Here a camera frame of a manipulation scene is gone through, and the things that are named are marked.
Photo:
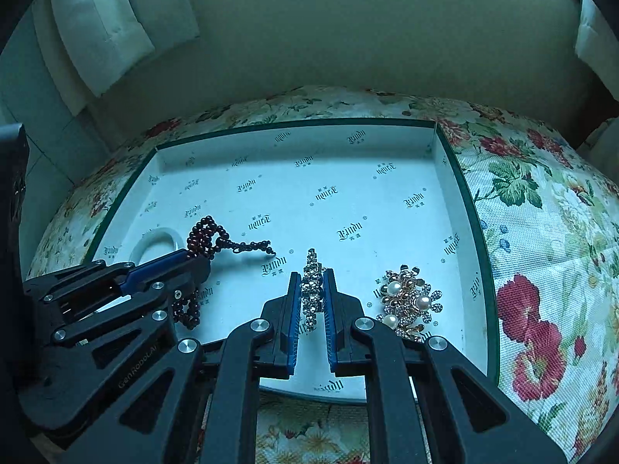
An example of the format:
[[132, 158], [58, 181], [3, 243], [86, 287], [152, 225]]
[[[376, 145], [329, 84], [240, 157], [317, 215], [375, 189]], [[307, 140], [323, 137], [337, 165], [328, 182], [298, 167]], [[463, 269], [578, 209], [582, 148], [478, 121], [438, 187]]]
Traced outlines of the floral bedspread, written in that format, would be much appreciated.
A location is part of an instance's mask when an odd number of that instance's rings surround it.
[[441, 97], [344, 87], [170, 118], [123, 146], [60, 206], [31, 262], [82, 263], [130, 174], [160, 143], [320, 118], [434, 121], [460, 164], [496, 288], [499, 387], [572, 463], [591, 458], [618, 415], [618, 188], [543, 121]]

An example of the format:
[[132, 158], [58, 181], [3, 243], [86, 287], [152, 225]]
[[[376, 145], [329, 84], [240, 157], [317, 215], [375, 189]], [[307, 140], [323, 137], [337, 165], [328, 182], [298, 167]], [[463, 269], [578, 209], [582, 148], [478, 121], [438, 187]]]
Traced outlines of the right white curtain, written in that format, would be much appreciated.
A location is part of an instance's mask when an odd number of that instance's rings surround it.
[[575, 53], [579, 60], [592, 69], [613, 99], [617, 101], [618, 39], [593, 0], [581, 0]]

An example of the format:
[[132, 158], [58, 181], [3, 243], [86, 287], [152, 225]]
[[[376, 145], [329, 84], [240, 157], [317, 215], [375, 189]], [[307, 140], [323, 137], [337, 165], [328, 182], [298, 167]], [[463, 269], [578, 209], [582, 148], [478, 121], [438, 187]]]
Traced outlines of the green white jewelry tray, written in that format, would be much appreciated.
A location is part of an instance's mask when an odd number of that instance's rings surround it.
[[339, 290], [374, 318], [385, 271], [420, 269], [443, 293], [430, 336], [447, 338], [497, 378], [497, 311], [482, 225], [433, 121], [293, 121], [163, 143], [130, 175], [87, 256], [130, 262], [149, 230], [175, 229], [186, 243], [205, 216], [232, 240], [268, 240], [274, 252], [217, 254], [197, 297], [193, 335], [202, 343], [256, 317], [314, 248]]

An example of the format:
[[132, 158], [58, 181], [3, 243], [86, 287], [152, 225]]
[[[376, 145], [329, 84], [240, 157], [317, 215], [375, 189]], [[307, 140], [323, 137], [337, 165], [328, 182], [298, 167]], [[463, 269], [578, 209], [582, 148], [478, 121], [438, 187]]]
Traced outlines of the white curtain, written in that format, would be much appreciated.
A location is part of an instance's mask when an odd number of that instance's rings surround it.
[[199, 36], [190, 0], [34, 0], [44, 64], [76, 116], [141, 63]]
[[618, 39], [593, 0], [581, 0], [575, 53], [579, 60], [592, 69], [613, 99], [617, 101]]

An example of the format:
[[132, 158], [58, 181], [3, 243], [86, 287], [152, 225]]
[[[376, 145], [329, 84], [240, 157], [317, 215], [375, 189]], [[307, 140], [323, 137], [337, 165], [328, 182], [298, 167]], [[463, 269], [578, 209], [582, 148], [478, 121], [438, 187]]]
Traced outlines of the pearl gold flower brooch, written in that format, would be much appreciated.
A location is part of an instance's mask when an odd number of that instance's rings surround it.
[[399, 270], [386, 270], [374, 290], [381, 312], [377, 320], [400, 338], [421, 343], [430, 337], [426, 328], [443, 311], [441, 290], [420, 277], [420, 269], [403, 264]]

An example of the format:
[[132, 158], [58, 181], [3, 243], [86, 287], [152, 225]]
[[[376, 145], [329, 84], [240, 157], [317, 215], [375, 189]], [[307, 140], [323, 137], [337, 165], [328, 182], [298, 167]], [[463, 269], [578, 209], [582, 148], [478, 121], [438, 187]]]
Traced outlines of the silver rhinestone leaf brooch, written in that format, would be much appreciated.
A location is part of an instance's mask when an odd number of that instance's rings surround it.
[[314, 248], [308, 250], [306, 264], [301, 279], [302, 330], [314, 331], [318, 324], [318, 314], [323, 311], [323, 266], [318, 261]]

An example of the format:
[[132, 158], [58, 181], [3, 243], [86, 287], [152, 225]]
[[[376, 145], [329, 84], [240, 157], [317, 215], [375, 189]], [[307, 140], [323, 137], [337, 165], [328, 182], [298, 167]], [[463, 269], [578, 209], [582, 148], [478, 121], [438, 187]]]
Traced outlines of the white jade bangle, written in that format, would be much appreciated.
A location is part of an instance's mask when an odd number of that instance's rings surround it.
[[129, 261], [137, 266], [143, 265], [184, 247], [185, 241], [175, 229], [158, 227], [142, 236], [142, 239], [133, 247]]

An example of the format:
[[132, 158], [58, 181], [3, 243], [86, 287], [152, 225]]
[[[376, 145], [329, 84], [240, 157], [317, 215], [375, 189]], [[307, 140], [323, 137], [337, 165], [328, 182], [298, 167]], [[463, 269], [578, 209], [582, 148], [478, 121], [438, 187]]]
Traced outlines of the left white curtain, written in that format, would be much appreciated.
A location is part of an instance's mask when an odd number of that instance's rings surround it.
[[141, 63], [199, 36], [190, 0], [34, 0], [44, 64], [76, 116]]

